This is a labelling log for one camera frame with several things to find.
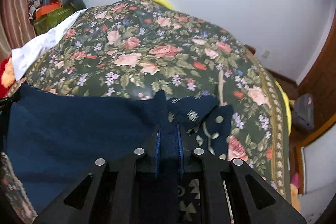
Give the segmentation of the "navy blue patterned garment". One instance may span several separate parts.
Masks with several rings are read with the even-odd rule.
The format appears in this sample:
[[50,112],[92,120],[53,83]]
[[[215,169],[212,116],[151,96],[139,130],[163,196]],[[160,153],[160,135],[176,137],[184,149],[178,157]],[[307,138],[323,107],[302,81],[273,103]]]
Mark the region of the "navy blue patterned garment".
[[[178,187],[199,181],[201,223],[230,223],[233,108],[212,95],[62,97],[24,84],[1,113],[1,223],[180,223]],[[190,135],[181,178],[177,124]],[[149,143],[161,129],[159,173]]]

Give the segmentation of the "green floral bedspread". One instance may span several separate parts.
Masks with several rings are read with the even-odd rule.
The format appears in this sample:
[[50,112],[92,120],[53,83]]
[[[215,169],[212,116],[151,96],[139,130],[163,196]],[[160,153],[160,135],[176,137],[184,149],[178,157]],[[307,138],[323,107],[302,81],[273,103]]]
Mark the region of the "green floral bedspread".
[[[24,76],[27,84],[62,97],[117,97],[149,100],[215,96],[233,108],[226,158],[230,223],[290,223],[297,217],[282,197],[243,158],[237,128],[244,97],[245,45],[223,28],[169,10],[152,0],[123,0],[87,9],[60,42],[39,57]],[[12,101],[18,90],[1,103]],[[178,187],[180,223],[199,220],[199,181]]]

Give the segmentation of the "grey backpack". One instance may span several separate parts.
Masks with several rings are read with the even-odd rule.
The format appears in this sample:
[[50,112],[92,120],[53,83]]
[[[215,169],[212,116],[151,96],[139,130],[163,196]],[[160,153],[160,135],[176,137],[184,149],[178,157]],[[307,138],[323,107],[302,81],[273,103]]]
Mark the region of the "grey backpack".
[[296,128],[314,130],[314,104],[311,94],[306,93],[295,100],[291,116],[292,124]]

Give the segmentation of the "white folded cloth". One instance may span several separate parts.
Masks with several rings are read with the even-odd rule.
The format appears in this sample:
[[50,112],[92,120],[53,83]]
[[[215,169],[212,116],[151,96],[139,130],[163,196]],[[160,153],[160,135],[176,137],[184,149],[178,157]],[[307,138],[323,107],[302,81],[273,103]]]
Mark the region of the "white folded cloth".
[[43,56],[51,48],[56,46],[75,23],[76,19],[86,10],[87,9],[76,11],[74,14],[64,19],[56,27],[51,28],[47,33],[36,36],[21,48],[11,50],[11,60],[15,80],[20,80],[31,64],[33,64],[39,57]]

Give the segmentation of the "red plush toy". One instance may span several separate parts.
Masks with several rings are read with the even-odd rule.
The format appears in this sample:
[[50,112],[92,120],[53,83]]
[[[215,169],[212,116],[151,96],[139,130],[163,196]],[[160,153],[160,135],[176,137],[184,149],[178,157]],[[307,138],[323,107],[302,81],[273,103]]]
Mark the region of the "red plush toy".
[[20,86],[20,82],[15,79],[11,55],[1,62],[0,81],[1,98],[11,97]]

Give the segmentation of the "green bag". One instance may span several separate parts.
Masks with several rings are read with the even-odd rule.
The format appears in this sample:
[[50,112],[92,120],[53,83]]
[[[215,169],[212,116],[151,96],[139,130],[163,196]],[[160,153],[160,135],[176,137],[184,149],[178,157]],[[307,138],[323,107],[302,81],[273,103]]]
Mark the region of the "green bag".
[[36,35],[47,33],[51,28],[56,27],[64,19],[68,18],[76,12],[76,9],[71,5],[66,5],[54,10],[46,15],[41,16],[34,21],[34,29]]

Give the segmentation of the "orange box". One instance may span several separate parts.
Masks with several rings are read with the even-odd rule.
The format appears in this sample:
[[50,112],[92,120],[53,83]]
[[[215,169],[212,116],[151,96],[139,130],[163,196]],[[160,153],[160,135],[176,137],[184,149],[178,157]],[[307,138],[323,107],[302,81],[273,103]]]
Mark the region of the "orange box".
[[47,15],[59,9],[61,6],[62,5],[59,2],[50,3],[48,5],[43,5],[35,11],[35,19],[38,20],[42,16]]

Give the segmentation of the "white wall socket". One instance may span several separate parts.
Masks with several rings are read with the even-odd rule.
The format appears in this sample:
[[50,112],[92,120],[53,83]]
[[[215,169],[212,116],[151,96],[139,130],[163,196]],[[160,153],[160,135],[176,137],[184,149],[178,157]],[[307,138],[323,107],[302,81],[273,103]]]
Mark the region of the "white wall socket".
[[266,59],[268,58],[269,55],[270,55],[270,51],[264,51],[264,53],[262,54],[262,57]]

